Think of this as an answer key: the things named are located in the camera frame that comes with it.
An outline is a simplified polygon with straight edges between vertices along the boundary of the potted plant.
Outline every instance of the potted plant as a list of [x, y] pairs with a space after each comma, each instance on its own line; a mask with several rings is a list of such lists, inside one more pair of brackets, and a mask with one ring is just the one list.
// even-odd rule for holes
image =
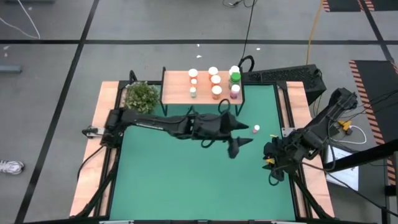
[[126, 88], [125, 107], [142, 114], [153, 112], [159, 102], [159, 94], [155, 86], [148, 85], [147, 82], [134, 82]]

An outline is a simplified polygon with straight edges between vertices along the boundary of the person's foot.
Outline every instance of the person's foot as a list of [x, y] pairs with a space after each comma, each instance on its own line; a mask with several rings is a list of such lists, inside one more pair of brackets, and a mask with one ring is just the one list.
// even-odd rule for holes
[[19, 161], [2, 161], [0, 160], [0, 172], [6, 174], [20, 174], [24, 169], [24, 164]]

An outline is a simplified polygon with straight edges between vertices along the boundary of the white cable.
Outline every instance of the white cable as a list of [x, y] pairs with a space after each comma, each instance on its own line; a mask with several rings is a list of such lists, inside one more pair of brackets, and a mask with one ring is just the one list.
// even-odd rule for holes
[[25, 14], [27, 15], [27, 17], [29, 18], [30, 22], [32, 23], [34, 29], [36, 30], [37, 37], [38, 37], [38, 39], [40, 40], [40, 34], [39, 34], [39, 31], [38, 31], [37, 28], [36, 28], [35, 23], [33, 22], [32, 18], [30, 18], [30, 15], [27, 13], [27, 11], [26, 11], [24, 5], [22, 4], [21, 0], [18, 0], [18, 3], [21, 5], [21, 7], [22, 7], [22, 9], [24, 10]]
[[14, 29], [18, 30], [19, 32], [23, 33], [23, 34], [24, 34], [25, 36], [27, 36], [27, 37], [30, 37], [30, 38], [33, 38], [33, 39], [39, 39], [39, 40], [40, 40], [40, 34], [39, 34], [39, 31], [38, 31], [37, 28], [36, 28], [36, 25], [34, 24], [33, 20], [30, 18], [29, 14], [28, 14], [27, 11], [25, 10], [25, 8], [24, 8], [24, 6], [22, 5], [21, 1], [18, 0], [18, 2], [19, 2], [19, 4], [21, 5], [21, 7], [22, 7], [22, 9], [24, 10], [24, 12], [26, 13], [26, 15], [27, 15], [27, 17], [29, 18], [29, 20], [31, 21], [31, 23], [32, 23], [32, 25], [33, 25], [33, 27], [34, 27], [34, 29], [36, 30], [37, 37], [25, 33], [25, 32], [24, 32], [23, 30], [21, 30], [20, 28], [14, 26], [14, 25], [11, 25], [11, 24], [9, 24], [8, 22], [4, 21], [4, 19], [2, 19], [1, 17], [0, 17], [0, 21], [3, 22], [5, 25], [11, 27], [11, 28], [14, 28]]
[[365, 144], [366, 141], [367, 141], [365, 132], [360, 127], [355, 126], [355, 125], [350, 125], [349, 127], [350, 128], [357, 128], [358, 130], [360, 130], [362, 132], [363, 137], [365, 138], [365, 140], [363, 142], [351, 142], [351, 141], [342, 141], [342, 140], [336, 140], [336, 139], [332, 139], [332, 140], [334, 140], [336, 142], [343, 142], [343, 143], [350, 143], [350, 144]]

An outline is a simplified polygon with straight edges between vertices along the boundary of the green tabletop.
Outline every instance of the green tabletop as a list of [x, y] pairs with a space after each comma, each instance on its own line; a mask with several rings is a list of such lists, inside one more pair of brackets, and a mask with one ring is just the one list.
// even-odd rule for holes
[[[273, 86], [245, 86], [240, 122], [249, 129], [233, 136], [253, 138], [235, 159], [227, 143], [204, 149], [200, 141], [178, 140], [167, 133], [137, 126], [124, 133], [110, 220], [294, 220], [289, 181], [273, 187], [261, 167], [262, 150], [280, 136]], [[201, 105], [199, 113], [218, 113]], [[169, 105], [169, 116], [188, 106]], [[157, 108], [157, 115], [162, 115]], [[261, 128], [252, 133], [253, 126]]]

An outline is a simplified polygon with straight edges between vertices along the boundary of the gray floor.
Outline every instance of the gray floor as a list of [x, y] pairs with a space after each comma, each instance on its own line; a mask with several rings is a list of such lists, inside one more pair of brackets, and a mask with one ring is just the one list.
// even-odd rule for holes
[[[55, 4], [26, 5], [43, 39], [79, 39], [93, 0], [56, 1]], [[306, 40], [318, 1], [263, 0], [254, 8], [250, 39]], [[230, 9], [210, 0], [100, 0], [88, 39], [244, 39], [250, 9]], [[387, 40], [398, 40], [398, 12], [373, 12], [377, 26]], [[34, 35], [29, 21], [17, 4], [0, 1], [0, 17]], [[28, 39], [0, 23], [1, 39]], [[322, 12], [315, 39], [376, 40], [363, 12]], [[0, 175], [0, 223], [12, 223], [21, 205], [27, 184], [42, 147], [76, 45], [0, 44], [0, 64], [23, 65], [20, 75], [0, 76], [1, 159], [18, 159], [26, 164], [18, 176]], [[306, 45], [247, 46], [246, 55], [256, 59], [256, 70], [303, 65]], [[389, 50], [398, 60], [398, 46]], [[206, 70], [217, 66], [226, 70], [237, 64], [243, 45], [85, 45], [78, 62], [58, 126], [50, 145], [39, 182], [25, 221], [67, 218], [76, 187], [76, 173], [82, 161], [86, 139], [81, 130], [91, 123], [101, 82], [125, 80], [133, 69], [141, 80], [159, 80], [162, 67]], [[338, 87], [356, 91], [348, 60], [385, 60], [378, 45], [314, 45], [311, 63], [323, 72], [330, 93]], [[365, 116], [354, 124], [364, 129], [368, 143], [349, 147], [365, 150], [375, 146]], [[354, 133], [346, 138], [361, 141]], [[362, 174], [380, 174], [381, 167], [365, 165]], [[377, 203], [382, 194], [379, 176], [361, 176], [360, 191]], [[336, 216], [342, 220], [381, 222], [381, 212], [354, 193], [330, 184]]]

